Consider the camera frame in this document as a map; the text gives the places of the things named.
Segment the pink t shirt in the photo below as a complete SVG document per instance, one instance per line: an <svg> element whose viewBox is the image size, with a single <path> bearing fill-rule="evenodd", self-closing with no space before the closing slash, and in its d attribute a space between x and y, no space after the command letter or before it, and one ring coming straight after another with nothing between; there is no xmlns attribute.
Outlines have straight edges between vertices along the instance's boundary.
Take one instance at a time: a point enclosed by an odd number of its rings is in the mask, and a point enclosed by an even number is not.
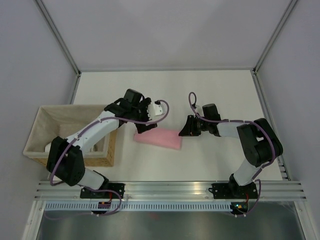
<svg viewBox="0 0 320 240"><path fill-rule="evenodd" d="M147 145L180 150L182 147L182 138L177 130L167 128L153 128L143 133L136 132L133 140Z"/></svg>

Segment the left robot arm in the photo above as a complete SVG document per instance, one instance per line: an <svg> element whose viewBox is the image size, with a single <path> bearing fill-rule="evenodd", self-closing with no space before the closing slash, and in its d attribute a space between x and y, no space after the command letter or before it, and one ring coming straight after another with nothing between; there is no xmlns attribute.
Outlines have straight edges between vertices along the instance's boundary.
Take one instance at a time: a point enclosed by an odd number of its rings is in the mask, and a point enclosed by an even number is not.
<svg viewBox="0 0 320 240"><path fill-rule="evenodd" d="M69 186L79 185L91 189L98 198L109 193L109 180L102 174L86 168L84 152L102 138L127 122L134 123L139 133L157 127L149 123L164 113L159 100L153 102L141 93L127 89L124 97L108 104L101 114L83 129L62 138L57 136L50 145L46 169Z"/></svg>

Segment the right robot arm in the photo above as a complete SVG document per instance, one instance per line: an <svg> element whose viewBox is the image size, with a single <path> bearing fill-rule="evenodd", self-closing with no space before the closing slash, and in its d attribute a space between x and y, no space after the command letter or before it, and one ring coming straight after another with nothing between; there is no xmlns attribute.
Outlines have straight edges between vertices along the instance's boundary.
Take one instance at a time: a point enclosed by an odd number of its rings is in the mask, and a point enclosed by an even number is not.
<svg viewBox="0 0 320 240"><path fill-rule="evenodd" d="M283 154L283 146L265 118L255 121L221 119L214 103L202 107L204 116L188 115L179 132L180 137L197 137L209 132L216 137L239 139L244 160L238 170L229 177L228 192L235 198L241 197L247 185Z"/></svg>

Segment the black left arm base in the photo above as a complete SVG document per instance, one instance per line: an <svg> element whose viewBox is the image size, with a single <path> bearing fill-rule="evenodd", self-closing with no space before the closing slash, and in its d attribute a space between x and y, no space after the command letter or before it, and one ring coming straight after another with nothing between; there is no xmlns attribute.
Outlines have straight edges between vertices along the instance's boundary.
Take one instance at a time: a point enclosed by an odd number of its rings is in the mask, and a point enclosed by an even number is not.
<svg viewBox="0 0 320 240"><path fill-rule="evenodd" d="M125 184L109 182L99 190L90 190L87 187L80 191L81 199L122 199L125 193Z"/></svg>

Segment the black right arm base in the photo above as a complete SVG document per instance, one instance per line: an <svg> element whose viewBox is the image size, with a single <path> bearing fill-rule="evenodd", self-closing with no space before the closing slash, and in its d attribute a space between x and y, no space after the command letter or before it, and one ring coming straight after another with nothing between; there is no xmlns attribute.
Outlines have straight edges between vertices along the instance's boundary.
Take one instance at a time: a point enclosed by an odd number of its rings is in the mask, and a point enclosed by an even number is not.
<svg viewBox="0 0 320 240"><path fill-rule="evenodd" d="M250 183L245 186L232 185L229 183L213 183L208 191L213 195L213 198L224 200L254 200L258 198L258 190L255 183Z"/></svg>

